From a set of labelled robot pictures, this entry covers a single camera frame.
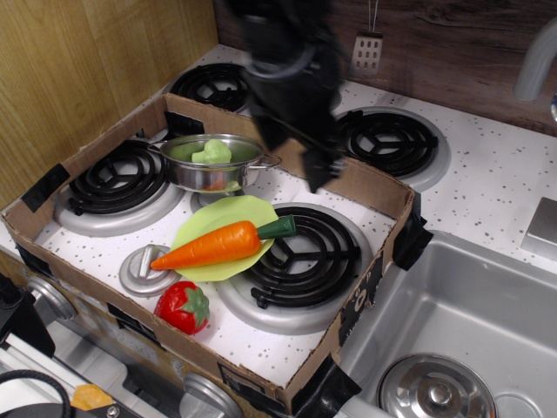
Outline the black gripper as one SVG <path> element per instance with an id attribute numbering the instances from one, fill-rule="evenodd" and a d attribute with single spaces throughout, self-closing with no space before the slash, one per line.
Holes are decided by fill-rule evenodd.
<path id="1" fill-rule="evenodd" d="M 252 119 L 265 146 L 273 151 L 295 138 L 308 148 L 302 155 L 305 179 L 312 193 L 346 168 L 332 102 L 341 84 L 339 62 L 312 60 L 306 66 L 245 67 Z"/>

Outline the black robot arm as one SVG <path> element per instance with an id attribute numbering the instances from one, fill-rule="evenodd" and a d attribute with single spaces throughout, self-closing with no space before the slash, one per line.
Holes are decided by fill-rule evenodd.
<path id="1" fill-rule="evenodd" d="M 341 85 L 340 47 L 327 1 L 229 1 L 248 61 L 248 109 L 266 146 L 295 138 L 312 192 L 340 175 L 344 146 L 332 105 Z"/>

